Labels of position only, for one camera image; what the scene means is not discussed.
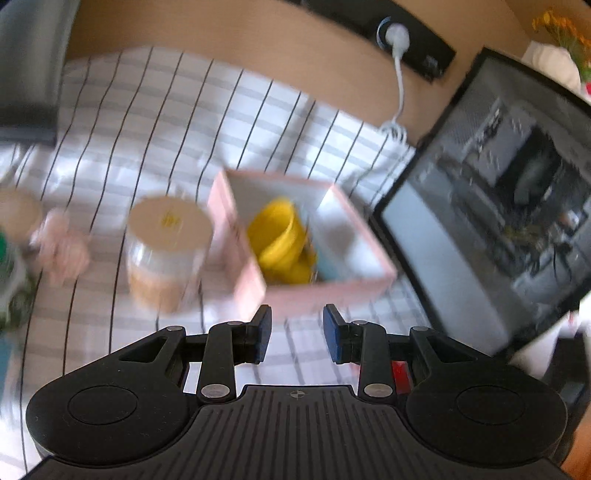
screw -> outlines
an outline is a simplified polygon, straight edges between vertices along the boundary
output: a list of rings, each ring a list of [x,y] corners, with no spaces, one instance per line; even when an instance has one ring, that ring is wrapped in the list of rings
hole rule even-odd
[[[221,383],[211,383],[201,389],[201,395],[207,398],[223,398],[230,393],[230,389]]]
[[[369,397],[386,398],[392,395],[394,390],[385,383],[370,383],[363,389],[363,391]]]

beige lid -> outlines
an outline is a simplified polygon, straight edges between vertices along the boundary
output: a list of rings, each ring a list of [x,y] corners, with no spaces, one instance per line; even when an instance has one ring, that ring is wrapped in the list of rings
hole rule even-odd
[[[41,202],[23,190],[0,190],[0,228],[15,243],[28,243],[43,220]]]
[[[130,232],[155,251],[209,249],[213,226],[194,202],[176,197],[149,197],[135,205],[127,222]]]

open box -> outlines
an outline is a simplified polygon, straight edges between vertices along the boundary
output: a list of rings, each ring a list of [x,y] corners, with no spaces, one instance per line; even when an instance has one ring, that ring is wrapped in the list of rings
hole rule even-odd
[[[342,274],[338,281],[308,285],[265,282],[251,250],[246,228],[271,200],[287,197],[314,216],[323,253]],[[396,279],[396,269],[349,199],[334,184],[255,171],[220,172],[207,207],[214,224],[209,263],[222,266],[232,285],[241,318],[269,304],[275,319],[316,313],[326,303],[346,307],[366,303]]]

ribbed black surface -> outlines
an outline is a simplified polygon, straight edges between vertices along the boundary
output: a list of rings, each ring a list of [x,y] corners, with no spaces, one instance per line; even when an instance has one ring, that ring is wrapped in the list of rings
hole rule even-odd
[[[300,395],[291,393],[301,391]],[[29,475],[51,480],[531,480],[567,479],[545,460],[513,469],[461,465],[428,450],[391,407],[348,387],[247,387],[201,410],[167,450],[133,465],[79,468],[46,460]]]

white vase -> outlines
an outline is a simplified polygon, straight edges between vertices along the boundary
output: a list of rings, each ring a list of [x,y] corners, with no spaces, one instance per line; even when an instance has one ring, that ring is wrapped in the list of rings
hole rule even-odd
[[[566,48],[540,44],[533,52],[531,64],[555,82],[561,83],[573,92],[580,93],[579,69]]]

